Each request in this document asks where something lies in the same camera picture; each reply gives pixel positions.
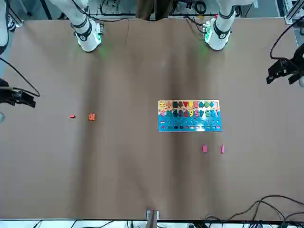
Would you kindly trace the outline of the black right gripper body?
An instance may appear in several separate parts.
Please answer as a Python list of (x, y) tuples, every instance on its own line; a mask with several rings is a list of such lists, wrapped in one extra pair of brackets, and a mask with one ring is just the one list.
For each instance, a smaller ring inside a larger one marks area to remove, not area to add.
[(0, 80), (0, 103), (7, 103), (11, 105), (21, 103), (21, 91), (14, 91), (9, 88), (9, 84), (1, 79)]

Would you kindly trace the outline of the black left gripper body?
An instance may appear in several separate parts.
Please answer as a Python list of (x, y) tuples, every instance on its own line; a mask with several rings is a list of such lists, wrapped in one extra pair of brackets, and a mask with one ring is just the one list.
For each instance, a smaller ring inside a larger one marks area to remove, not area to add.
[(300, 72), (304, 70), (304, 44), (300, 45), (294, 52), (292, 61), (298, 67)]

